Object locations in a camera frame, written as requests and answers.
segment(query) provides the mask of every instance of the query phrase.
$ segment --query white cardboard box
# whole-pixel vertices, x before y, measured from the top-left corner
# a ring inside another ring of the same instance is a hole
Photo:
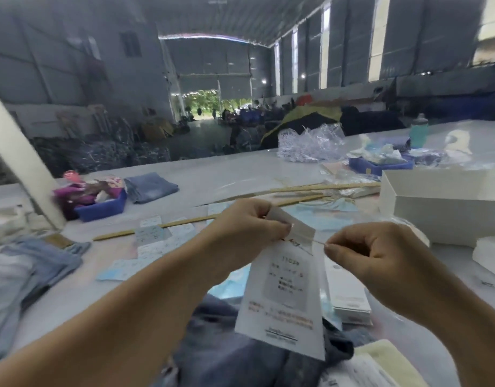
[[[476,241],[473,260],[495,274],[495,236]]]
[[[352,273],[324,257],[330,301],[343,323],[372,325],[365,287]]]
[[[380,212],[410,221],[432,243],[474,247],[495,236],[495,173],[384,171]]]

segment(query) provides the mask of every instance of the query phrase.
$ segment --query right hand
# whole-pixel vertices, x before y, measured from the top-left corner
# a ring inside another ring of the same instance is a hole
[[[406,225],[351,225],[334,234],[324,252],[383,305],[424,326],[457,301],[462,285]]]

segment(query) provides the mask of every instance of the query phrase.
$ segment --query blue plastic bin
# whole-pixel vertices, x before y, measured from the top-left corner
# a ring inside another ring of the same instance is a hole
[[[114,200],[99,202],[97,204],[89,206],[82,206],[79,208],[75,208],[74,210],[79,215],[79,218],[82,221],[94,221],[109,216],[115,216],[116,214],[121,214],[124,211],[126,200],[126,189],[122,189],[119,197],[115,198]]]
[[[414,161],[409,160],[406,163],[387,164],[379,166],[377,164],[368,162],[363,157],[355,157],[349,159],[348,165],[351,169],[353,169],[355,172],[358,172],[359,174],[382,176],[382,171],[384,170],[411,170],[414,167]]]

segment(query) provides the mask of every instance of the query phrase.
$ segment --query warehouse ceiling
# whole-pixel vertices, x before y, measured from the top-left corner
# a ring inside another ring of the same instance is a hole
[[[226,35],[272,45],[325,0],[137,0],[160,36]]]

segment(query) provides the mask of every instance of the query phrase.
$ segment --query white table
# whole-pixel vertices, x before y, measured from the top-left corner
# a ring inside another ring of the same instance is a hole
[[[395,130],[370,137],[406,136],[407,133],[408,130]],[[442,149],[447,144],[461,149],[459,160],[495,162],[495,122],[466,121],[431,126],[425,146]],[[348,137],[342,147],[346,152],[357,148],[360,148],[358,136]],[[63,233],[73,240],[86,241],[96,235],[135,228],[141,219],[158,214],[164,222],[182,216],[204,216],[206,208],[199,205],[273,187],[321,182],[324,175],[320,169],[319,164],[284,162],[274,151],[260,151],[99,172],[95,175],[126,177],[154,171],[177,183],[180,191],[145,205],[128,203],[119,216],[90,223],[70,222]],[[434,245],[432,250],[452,272],[495,307],[495,276],[473,262],[470,248]],[[83,266],[25,312],[13,350],[51,331],[115,288],[116,282],[98,282],[95,277],[114,260],[127,258],[135,258],[131,236],[94,243],[84,255]],[[377,338],[392,341],[432,386],[459,386],[453,361],[433,334],[390,312],[371,296],[370,303],[372,332]]]

